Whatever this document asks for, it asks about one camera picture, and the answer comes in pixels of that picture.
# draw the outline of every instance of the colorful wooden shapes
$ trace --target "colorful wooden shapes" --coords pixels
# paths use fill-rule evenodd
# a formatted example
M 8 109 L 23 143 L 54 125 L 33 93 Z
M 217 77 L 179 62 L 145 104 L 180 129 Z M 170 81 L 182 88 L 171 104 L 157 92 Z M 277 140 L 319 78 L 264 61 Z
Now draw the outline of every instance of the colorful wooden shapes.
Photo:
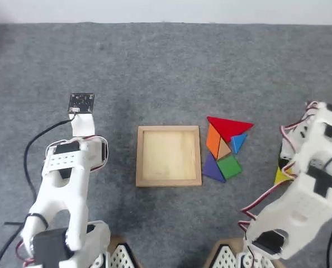
M 226 144 L 226 142 L 221 139 L 220 142 L 220 148 L 218 150 L 218 157 L 217 160 L 222 159 L 223 157 L 227 156 L 228 154 L 231 153 L 231 149 L 229 148 L 229 146 Z
M 202 169 L 202 174 L 206 175 L 207 177 L 210 177 L 211 179 L 218 180 L 222 183 L 226 182 L 226 180 L 223 178 L 220 169 L 218 168 L 215 158 L 210 152 L 207 155 L 206 162 Z
M 220 147 L 221 135 L 210 124 L 208 127 L 206 146 L 213 154 L 214 158 L 218 158 L 218 150 Z
M 242 171 L 234 155 L 219 160 L 217 164 L 225 179 L 229 179 Z
M 211 116 L 207 116 L 207 119 L 226 142 L 230 142 L 233 136 L 240 135 L 244 131 L 253 127 L 252 123 L 247 122 L 233 121 Z
M 282 181 L 285 181 L 285 180 L 291 180 L 291 178 L 285 176 L 283 174 L 283 172 L 280 170 L 280 168 L 278 167 L 278 170 L 277 170 L 277 173 L 276 173 L 276 179 L 274 180 L 274 185 L 282 182 Z
M 231 138 L 231 144 L 232 144 L 233 152 L 235 154 L 238 154 L 239 149 L 242 147 L 242 144 L 245 141 L 245 138 L 246 138 L 246 134 L 233 136 Z

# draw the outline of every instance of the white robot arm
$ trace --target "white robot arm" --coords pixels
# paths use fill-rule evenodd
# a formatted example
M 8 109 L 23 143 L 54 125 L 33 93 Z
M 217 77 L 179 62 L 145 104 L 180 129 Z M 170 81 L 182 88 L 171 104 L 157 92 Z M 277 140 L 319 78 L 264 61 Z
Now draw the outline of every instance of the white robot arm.
M 42 183 L 21 233 L 35 268 L 108 267 L 110 230 L 102 221 L 88 223 L 89 175 L 108 158 L 108 143 L 95 135 L 91 93 L 72 94 L 69 103 L 73 138 L 46 151 Z M 46 228 L 61 210 L 68 210 L 68 228 Z
M 251 220 L 244 245 L 272 259 L 288 259 L 332 218 L 332 105 L 313 102 L 285 134 L 279 163 L 294 181 Z

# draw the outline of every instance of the square wooden board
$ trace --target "square wooden board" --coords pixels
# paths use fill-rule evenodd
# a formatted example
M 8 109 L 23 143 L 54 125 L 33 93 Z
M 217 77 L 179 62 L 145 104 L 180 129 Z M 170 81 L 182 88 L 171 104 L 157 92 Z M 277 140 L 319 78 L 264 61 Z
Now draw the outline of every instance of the square wooden board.
M 202 185 L 198 126 L 140 126 L 136 186 Z

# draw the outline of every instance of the gray carpet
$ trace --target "gray carpet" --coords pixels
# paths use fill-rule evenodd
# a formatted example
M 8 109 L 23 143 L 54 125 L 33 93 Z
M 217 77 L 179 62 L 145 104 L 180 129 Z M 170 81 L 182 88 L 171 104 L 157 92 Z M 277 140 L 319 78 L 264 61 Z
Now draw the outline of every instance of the gray carpet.
M 217 240 L 242 236 L 239 208 L 272 185 L 279 125 L 297 120 L 307 100 L 332 103 L 332 26 L 0 26 L 0 248 L 15 230 L 3 222 L 23 220 L 31 205 L 24 148 L 67 118 L 70 92 L 95 92 L 97 133 L 110 145 L 108 165 L 91 176 L 90 220 L 126 237 L 145 268 L 201 267 Z M 204 160 L 208 115 L 255 124 L 237 156 L 243 172 L 226 184 L 136 189 L 137 127 L 199 125 Z M 71 134 L 62 126 L 33 145 L 35 185 L 45 146 Z M 324 267 L 331 228 L 284 263 Z M 13 247 L 1 267 L 21 267 Z

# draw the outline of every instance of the tangram puzzle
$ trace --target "tangram puzzle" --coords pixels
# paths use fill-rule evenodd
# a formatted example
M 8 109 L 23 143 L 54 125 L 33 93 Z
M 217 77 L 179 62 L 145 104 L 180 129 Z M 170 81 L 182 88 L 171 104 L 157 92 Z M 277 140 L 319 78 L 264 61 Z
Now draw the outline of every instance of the tangram puzzle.
M 202 173 L 225 183 L 227 179 L 242 171 L 234 154 L 237 154 L 253 124 L 217 117 L 207 117 L 208 127 L 206 146 L 210 150 Z

